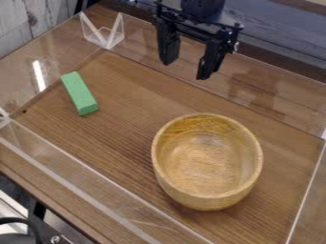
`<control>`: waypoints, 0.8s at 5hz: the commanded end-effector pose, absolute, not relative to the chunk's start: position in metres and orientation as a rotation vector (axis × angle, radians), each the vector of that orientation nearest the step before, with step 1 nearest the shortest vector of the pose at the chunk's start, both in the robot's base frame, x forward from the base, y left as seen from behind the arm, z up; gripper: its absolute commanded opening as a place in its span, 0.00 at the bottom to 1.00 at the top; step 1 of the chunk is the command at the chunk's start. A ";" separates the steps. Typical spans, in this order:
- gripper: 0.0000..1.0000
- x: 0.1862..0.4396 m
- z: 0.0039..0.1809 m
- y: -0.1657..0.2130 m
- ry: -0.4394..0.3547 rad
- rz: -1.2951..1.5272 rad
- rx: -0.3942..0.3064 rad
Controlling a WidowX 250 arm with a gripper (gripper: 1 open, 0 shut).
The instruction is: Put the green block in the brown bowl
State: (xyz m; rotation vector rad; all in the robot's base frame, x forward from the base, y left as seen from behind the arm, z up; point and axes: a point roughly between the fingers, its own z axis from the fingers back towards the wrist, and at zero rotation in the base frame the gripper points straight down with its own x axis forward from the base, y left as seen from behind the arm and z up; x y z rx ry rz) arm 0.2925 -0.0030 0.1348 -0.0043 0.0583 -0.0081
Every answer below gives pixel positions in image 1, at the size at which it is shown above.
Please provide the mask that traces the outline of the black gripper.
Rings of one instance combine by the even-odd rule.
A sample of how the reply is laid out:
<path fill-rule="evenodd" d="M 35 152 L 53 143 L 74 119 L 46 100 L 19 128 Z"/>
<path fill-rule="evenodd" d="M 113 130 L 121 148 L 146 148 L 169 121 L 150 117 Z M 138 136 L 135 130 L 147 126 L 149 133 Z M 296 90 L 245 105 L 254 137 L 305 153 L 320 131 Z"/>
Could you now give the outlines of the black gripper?
<path fill-rule="evenodd" d="M 230 52 L 236 52 L 238 34 L 245 25 L 228 15 L 226 2 L 228 0 L 154 0 L 163 19 L 183 25 L 197 35 L 217 36 L 220 31 L 226 31 L 228 43 L 232 45 Z M 159 59 L 169 66 L 178 59 L 181 39 L 177 26 L 165 20 L 159 19 L 157 22 L 157 42 Z M 209 79 L 220 70 L 229 52 L 228 43 L 216 39 L 206 43 L 198 67 L 198 80 Z"/>

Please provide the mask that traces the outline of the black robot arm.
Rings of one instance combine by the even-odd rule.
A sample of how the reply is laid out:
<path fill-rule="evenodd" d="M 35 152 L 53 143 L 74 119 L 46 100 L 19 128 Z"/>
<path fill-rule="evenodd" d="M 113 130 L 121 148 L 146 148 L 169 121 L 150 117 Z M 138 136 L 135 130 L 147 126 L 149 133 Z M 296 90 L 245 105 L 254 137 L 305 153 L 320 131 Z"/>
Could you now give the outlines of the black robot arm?
<path fill-rule="evenodd" d="M 245 25 L 225 12 L 226 0 L 154 0 L 159 59 L 169 66 L 179 58 L 181 37 L 205 44 L 197 79 L 206 80 L 236 53 Z"/>

